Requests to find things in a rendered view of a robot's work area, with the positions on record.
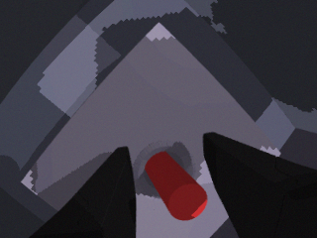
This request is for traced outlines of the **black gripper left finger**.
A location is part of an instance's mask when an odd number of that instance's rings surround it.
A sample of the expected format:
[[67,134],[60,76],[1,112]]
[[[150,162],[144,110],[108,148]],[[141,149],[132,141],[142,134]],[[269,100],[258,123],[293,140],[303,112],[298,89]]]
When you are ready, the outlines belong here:
[[134,174],[128,147],[110,158],[29,238],[136,238]]

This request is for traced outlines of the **red peg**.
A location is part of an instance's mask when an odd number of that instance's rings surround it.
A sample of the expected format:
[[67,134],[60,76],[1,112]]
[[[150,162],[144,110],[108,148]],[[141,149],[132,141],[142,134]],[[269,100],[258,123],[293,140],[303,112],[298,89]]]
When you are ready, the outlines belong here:
[[206,191],[167,152],[152,156],[146,171],[171,217],[190,221],[206,209]]

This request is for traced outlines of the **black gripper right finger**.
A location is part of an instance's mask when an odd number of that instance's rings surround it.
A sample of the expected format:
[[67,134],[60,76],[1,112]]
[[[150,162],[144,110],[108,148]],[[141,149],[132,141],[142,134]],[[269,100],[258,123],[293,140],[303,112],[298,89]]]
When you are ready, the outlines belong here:
[[239,238],[317,238],[317,170],[215,132],[202,143]]

